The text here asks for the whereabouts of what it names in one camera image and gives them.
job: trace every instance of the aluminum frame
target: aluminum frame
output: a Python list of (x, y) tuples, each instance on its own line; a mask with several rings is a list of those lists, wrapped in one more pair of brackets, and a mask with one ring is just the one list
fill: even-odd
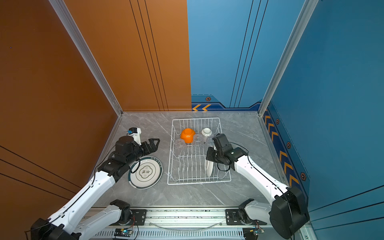
[(107, 97), (109, 103), (111, 104), (113, 110), (118, 116), (121, 116), (123, 110), (113, 93), (111, 87), (109, 86), (107, 79), (103, 72), (101, 71), (96, 59), (94, 58), (91, 50), (89, 49), (83, 35), (81, 34), (79, 28), (77, 27), (74, 19), (72, 18), (71, 13), (69, 12), (67, 6), (63, 0), (49, 0), (53, 9), (55, 10), (57, 16), (61, 20), (65, 29), (67, 30), (69, 36), (71, 37), (73, 43), (76, 45), (81, 56), (83, 57), (85, 63), (88, 65), (93, 76), (95, 77), (97, 83), (100, 85), (103, 93)]
[(264, 114), (269, 102), (271, 101), (272, 96), (275, 93), (275, 90), (284, 74), (284, 71), (287, 68), (289, 61), (291, 60), (293, 52), (295, 51), (297, 44), (299, 43), (300, 38), (303, 35), (303, 32), (313, 14), (313, 11), (316, 8), (317, 2), (318, 0), (306, 0), (304, 2), (299, 17), (296, 20), (291, 35), (289, 36), (288, 42), (285, 45), (280, 61), (277, 64), (275, 73), (272, 76), (272, 79), (260, 104), (258, 110), (259, 116)]

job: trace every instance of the yellow chevron stripe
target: yellow chevron stripe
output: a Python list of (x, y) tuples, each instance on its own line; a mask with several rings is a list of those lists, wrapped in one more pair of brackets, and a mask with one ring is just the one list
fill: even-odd
[(207, 106), (203, 107), (203, 110), (204, 110), (204, 111), (208, 111), (208, 110), (207, 110), (207, 107), (209, 107), (209, 106), (211, 106), (211, 104), (208, 104)]
[(293, 167), (289, 165), (287, 162), (284, 163), (284, 173), (287, 174), (287, 167), (293, 170)]
[(198, 107), (200, 107), (201, 106), (201, 104), (198, 104), (198, 105), (196, 105), (194, 108), (192, 108), (192, 110), (195, 110), (196, 112), (198, 112), (198, 110), (196, 109), (196, 108), (198, 108)]
[(299, 181), (292, 175), (289, 175), (289, 186), (292, 187), (292, 180), (294, 180), (295, 182), (297, 182), (297, 184), (300, 184)]
[(282, 155), (288, 157), (287, 154), (286, 154), (285, 152), (280, 151), (280, 162), (281, 162), (281, 156), (282, 156)]
[(274, 127), (272, 123), (268, 123), (268, 132), (270, 132), (271, 127)]
[(277, 134), (277, 132), (272, 131), (272, 142), (273, 142), (273, 136), (274, 136), (274, 135), (279, 136), (279, 135)]
[(267, 120), (267, 118), (271, 119), (270, 116), (265, 116), (265, 125), (266, 125), (266, 120)]

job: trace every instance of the black line on wall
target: black line on wall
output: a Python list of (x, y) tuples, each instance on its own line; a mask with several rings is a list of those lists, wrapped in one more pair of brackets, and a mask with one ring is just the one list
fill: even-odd
[(263, 24), (263, 20), (264, 20), (264, 15), (265, 15), (265, 10), (266, 10), (266, 7), (268, 6), (268, 1), (269, 1), (269, 0), (267, 0), (266, 5), (265, 5), (265, 9), (264, 9), (264, 14), (263, 14), (262, 22), (260, 23), (259, 32), (257, 33), (257, 38), (256, 38), (255, 47), (253, 48), (251, 61), (250, 61), (250, 63), (249, 63), (249, 67), (248, 67), (247, 75), (245, 76), (244, 85), (243, 85), (243, 90), (241, 91), (241, 96), (240, 96), (239, 104), (237, 105), (237, 107), (240, 106), (240, 101), (241, 101), (241, 98), (242, 98), (242, 96), (243, 96), (244, 87), (245, 87), (245, 82), (247, 81), (247, 77), (248, 77), (248, 73), (249, 73), (249, 68), (251, 67), (253, 54), (255, 53), (255, 48), (256, 48), (257, 40), (259, 39), (260, 29), (262, 28), (262, 24)]
[(378, 220), (378, 219), (382, 219), (382, 218), (384, 218), (384, 217), (371, 218), (371, 219), (367, 219), (367, 220), (363, 220), (363, 221), (345, 223), (345, 224), (340, 224), (340, 225), (331, 226), (331, 227), (323, 227), (323, 228), (314, 229), (314, 230), (317, 231), (317, 230), (322, 230), (322, 229), (327, 229), (327, 228), (332, 228), (332, 227), (339, 227), (339, 226), (345, 226), (345, 225), (350, 225), (350, 224), (355, 224), (355, 223), (368, 222), (368, 221)]
[(11, 166), (14, 166), (14, 167), (16, 167), (16, 168), (18, 168), (18, 169), (20, 169), (20, 170), (23, 170), (24, 172), (27, 172), (27, 173), (29, 173), (29, 174), (32, 174), (32, 175), (34, 175), (35, 177), (38, 177), (38, 178), (40, 178), (40, 179), (43, 179), (44, 181), (50, 182), (50, 183), (52, 183), (53, 185), (56, 185), (56, 186), (58, 186), (58, 187), (61, 187), (61, 188), (65, 189), (65, 190), (67, 190), (67, 191), (70, 191), (70, 192), (76, 194), (76, 192), (73, 192), (73, 191), (71, 191), (71, 190), (69, 190), (69, 189), (66, 189), (65, 187), (62, 187), (62, 186), (60, 186), (60, 185), (58, 185), (58, 184), (56, 184), (56, 183), (53, 183), (53, 182), (51, 182), (51, 181), (49, 181), (49, 180), (47, 180), (47, 179), (45, 179), (45, 178), (42, 178), (42, 177), (40, 177), (40, 176), (37, 176), (36, 174), (33, 174), (33, 173), (31, 173), (31, 172), (29, 172), (29, 171), (27, 171), (27, 170), (24, 170), (24, 169), (22, 169), (22, 168), (20, 168), (20, 167), (18, 167), (18, 166), (16, 166), (16, 165), (13, 165), (12, 163), (7, 162), (7, 161), (5, 161), (5, 160), (3, 160), (3, 159), (1, 159), (1, 158), (0, 158), (0, 161), (3, 161), (3, 162), (5, 162), (5, 163), (8, 163), (8, 164), (11, 165)]
[(233, 90), (232, 90), (231, 102), (229, 103), (229, 107), (231, 107), (231, 104), (232, 104), (232, 98), (233, 98), (233, 93), (234, 93), (234, 91), (235, 91), (236, 78), (237, 78), (237, 73), (239, 72), (240, 60), (241, 60), (241, 55), (243, 54), (243, 48), (244, 48), (244, 43), (245, 43), (245, 36), (247, 35), (248, 24), (249, 24), (249, 18), (251, 17), (251, 12), (252, 12), (252, 6), (253, 6), (253, 0), (252, 0), (252, 4), (251, 4), (251, 10), (249, 11), (249, 17), (248, 17), (248, 22), (247, 22), (247, 28), (245, 29), (244, 40), (243, 40), (243, 46), (241, 47), (240, 59), (239, 59), (239, 64), (238, 64), (238, 66), (237, 66), (236, 77), (235, 77), (235, 83), (233, 84)]
[(140, 9), (139, 0), (137, 0), (137, 5), (139, 6), (141, 22), (143, 23), (143, 28), (144, 28), (145, 38), (147, 39), (149, 55), (151, 56), (151, 61), (152, 61), (152, 66), (153, 66), (153, 71), (155, 72), (155, 77), (156, 77), (156, 82), (157, 82), (157, 88), (159, 89), (159, 94), (160, 94), (161, 104), (163, 105), (163, 110), (165, 110), (165, 108), (164, 108), (164, 103), (163, 103), (163, 98), (162, 98), (162, 96), (161, 96), (161, 91), (160, 91), (159, 81), (158, 81), (158, 79), (157, 79), (157, 74), (156, 74), (155, 64), (153, 63), (153, 57), (152, 57), (152, 53), (151, 53), (151, 48), (150, 48), (150, 46), (149, 46), (149, 41), (148, 41), (147, 31), (145, 30), (145, 25), (144, 25), (143, 16), (141, 15), (141, 9)]
[(20, 157), (20, 158), (26, 160), (27, 162), (30, 162), (30, 163), (32, 163), (33, 165), (38, 166), (39, 168), (44, 169), (44, 170), (46, 170), (47, 172), (49, 172), (49, 173), (51, 173), (51, 174), (53, 174), (53, 175), (55, 175), (55, 176), (57, 176), (57, 177), (63, 179), (64, 181), (66, 181), (66, 182), (68, 182), (68, 183), (70, 183), (70, 184), (73, 184), (73, 185), (75, 185), (76, 187), (79, 187), (79, 186), (77, 186), (76, 184), (74, 184), (74, 183), (72, 183), (72, 182), (70, 182), (70, 181), (68, 181), (68, 180), (66, 180), (66, 179), (64, 179), (64, 178), (62, 178), (62, 177), (60, 177), (59, 175), (54, 174), (53, 172), (51, 172), (51, 171), (49, 171), (49, 170), (47, 170), (47, 169), (45, 169), (45, 168), (43, 168), (43, 167), (37, 165), (36, 163), (34, 163), (34, 162), (32, 162), (32, 161), (29, 161), (29, 160), (26, 159), (25, 157), (22, 157), (22, 156), (20, 156), (19, 154), (15, 153), (15, 152), (12, 152), (11, 150), (9, 150), (9, 149), (7, 149), (7, 148), (5, 148), (5, 147), (3, 147), (3, 146), (0, 146), (0, 147), (3, 148), (3, 149), (5, 149), (5, 150), (7, 150), (7, 151), (10, 152), (10, 153), (13, 153), (14, 155), (16, 155), (16, 156), (18, 156), (18, 157)]
[[(379, 204), (382, 204), (382, 203), (384, 203), (384, 202), (378, 202), (378, 203), (371, 204), (371, 205), (368, 205), (368, 206), (359, 207), (359, 208), (352, 209), (352, 210), (345, 211), (345, 212), (341, 212), (341, 213), (338, 213), (338, 214), (333, 214), (333, 215), (328, 216), (328, 217), (333, 217), (333, 216), (340, 215), (340, 214), (344, 214), (344, 213), (347, 213), (347, 212), (353, 212), (353, 211), (355, 211), (355, 210), (364, 209), (364, 208), (366, 208), (366, 207), (371, 207), (371, 206), (379, 205)], [(321, 219), (325, 219), (325, 218), (328, 218), (328, 217), (322, 217), (322, 218), (319, 218), (319, 219), (311, 220), (311, 222), (313, 222), (313, 221), (317, 221), (317, 220), (321, 220)]]
[(3, 173), (0, 173), (0, 175), (3, 175), (3, 176), (5, 176), (5, 177), (9, 177), (10, 179), (16, 180), (16, 181), (18, 181), (18, 182), (22, 182), (22, 183), (24, 183), (24, 184), (26, 184), (26, 185), (29, 185), (29, 186), (31, 186), (31, 187), (35, 187), (35, 188), (40, 189), (40, 190), (43, 190), (43, 191), (45, 191), (45, 192), (49, 192), (49, 193), (51, 193), (51, 194), (53, 194), (53, 195), (56, 195), (56, 196), (58, 196), (58, 197), (62, 197), (62, 198), (64, 198), (64, 199), (66, 199), (66, 200), (70, 200), (70, 199), (68, 199), (68, 198), (66, 198), (66, 197), (57, 195), (57, 194), (55, 194), (55, 193), (53, 193), (53, 192), (50, 192), (50, 191), (44, 190), (44, 189), (42, 189), (42, 188), (36, 187), (36, 186), (34, 186), (34, 185), (31, 185), (31, 184), (29, 184), (29, 183), (23, 182), (23, 181), (18, 180), (18, 179), (16, 179), (16, 178), (10, 177), (10, 176), (5, 175), (5, 174), (3, 174)]
[(244, 66), (243, 66), (243, 71), (242, 71), (242, 73), (241, 73), (241, 77), (240, 77), (239, 88), (237, 89), (236, 99), (235, 99), (235, 103), (234, 103), (234, 105), (233, 105), (234, 107), (236, 106), (237, 96), (238, 96), (238, 94), (239, 94), (239, 89), (240, 89), (240, 85), (241, 85), (241, 79), (243, 78), (243, 73), (244, 73), (245, 64), (247, 63), (249, 47), (251, 46), (252, 36), (253, 36), (253, 31), (255, 30), (256, 20), (257, 20), (257, 16), (259, 15), (259, 10), (260, 10), (260, 4), (261, 4), (261, 3), (262, 3), (262, 2), (261, 2), (261, 0), (260, 0), (259, 8), (257, 9), (257, 13), (256, 13), (255, 23), (253, 24), (253, 29), (252, 29), (251, 39), (249, 40), (249, 45), (248, 45), (247, 54), (246, 54), (246, 56), (245, 56), (245, 61), (244, 61)]
[(367, 192), (370, 192), (370, 191), (373, 191), (373, 190), (379, 189), (379, 188), (381, 188), (381, 187), (384, 187), (384, 185), (381, 185), (381, 186), (378, 186), (378, 187), (375, 187), (375, 188), (369, 189), (369, 190), (367, 190), (367, 191), (365, 191), (365, 192), (362, 192), (362, 193), (359, 193), (359, 194), (356, 194), (356, 195), (353, 195), (353, 196), (350, 196), (350, 197), (347, 197), (347, 198), (341, 199), (341, 200), (339, 200), (339, 201), (337, 201), (337, 202), (333, 202), (333, 203), (331, 203), (331, 204), (328, 204), (328, 205), (325, 205), (325, 206), (322, 206), (322, 207), (319, 207), (319, 208), (313, 209), (313, 210), (311, 210), (311, 211), (309, 211), (309, 212), (313, 212), (313, 211), (316, 211), (316, 210), (322, 209), (323, 207), (328, 207), (328, 206), (330, 206), (330, 205), (332, 205), (332, 204), (336, 204), (336, 203), (338, 203), (338, 202), (342, 202), (342, 201), (344, 201), (344, 200), (347, 200), (347, 199), (350, 199), (350, 198), (356, 197), (356, 196), (358, 196), (358, 195), (361, 195), (361, 194), (364, 194), (364, 193), (367, 193)]
[(151, 29), (153, 45), (154, 45), (154, 47), (155, 47), (155, 54), (156, 54), (156, 59), (157, 59), (157, 65), (159, 66), (161, 84), (163, 85), (164, 98), (166, 99), (167, 110), (169, 111), (169, 108), (168, 108), (168, 101), (167, 101), (167, 95), (166, 95), (166, 90), (165, 90), (165, 88), (164, 88), (163, 77), (162, 77), (162, 75), (161, 75), (161, 69), (160, 69), (159, 57), (157, 56), (156, 44), (155, 44), (155, 39), (154, 39), (154, 37), (153, 37), (153, 32), (152, 32), (152, 27), (151, 27), (151, 21), (149, 20), (149, 14), (148, 14), (148, 8), (147, 8), (147, 2), (146, 2), (146, 0), (144, 0), (144, 3), (145, 3), (145, 8), (146, 8), (146, 10), (147, 10), (147, 16), (148, 16), (148, 21), (149, 21), (149, 27), (150, 27), (150, 29)]
[(159, 111), (161, 111), (161, 110), (160, 110), (160, 105), (159, 105), (159, 100), (157, 99), (157, 95), (156, 95), (156, 91), (155, 91), (155, 85), (153, 85), (153, 80), (152, 80), (151, 71), (149, 70), (149, 65), (148, 65), (148, 61), (147, 61), (147, 56), (145, 55), (145, 51), (144, 51), (143, 42), (141, 41), (141, 36), (140, 36), (140, 32), (139, 32), (139, 27), (137, 26), (137, 22), (136, 22), (135, 13), (133, 12), (133, 7), (132, 7), (132, 3), (131, 3), (131, 0), (129, 0), (129, 4), (131, 5), (131, 9), (132, 9), (133, 18), (134, 18), (134, 20), (135, 20), (135, 24), (136, 24), (136, 28), (137, 28), (137, 33), (139, 34), (139, 38), (140, 38), (140, 42), (141, 42), (141, 47), (143, 48), (143, 53), (144, 53), (144, 57), (145, 57), (145, 62), (147, 63), (148, 72), (149, 72), (149, 76), (150, 76), (150, 78), (151, 78), (151, 82), (152, 82), (153, 91), (155, 92), (155, 97), (156, 97), (156, 101), (157, 101), (157, 106), (159, 107)]

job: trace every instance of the orange bowl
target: orange bowl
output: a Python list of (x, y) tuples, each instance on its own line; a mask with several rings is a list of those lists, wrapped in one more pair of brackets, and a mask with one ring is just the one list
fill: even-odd
[(185, 143), (192, 143), (193, 135), (195, 135), (195, 131), (190, 128), (186, 128), (181, 132), (180, 138), (184, 140)]

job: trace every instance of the orange wall panel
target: orange wall panel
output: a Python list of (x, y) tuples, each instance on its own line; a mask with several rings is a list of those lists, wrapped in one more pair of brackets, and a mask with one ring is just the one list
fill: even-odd
[(0, 145), (82, 186), (117, 116), (48, 1), (0, 13)]
[(186, 0), (65, 4), (124, 111), (190, 110)]
[(88, 181), (117, 115), (49, 1), (0, 14), (1, 239), (22, 240)]

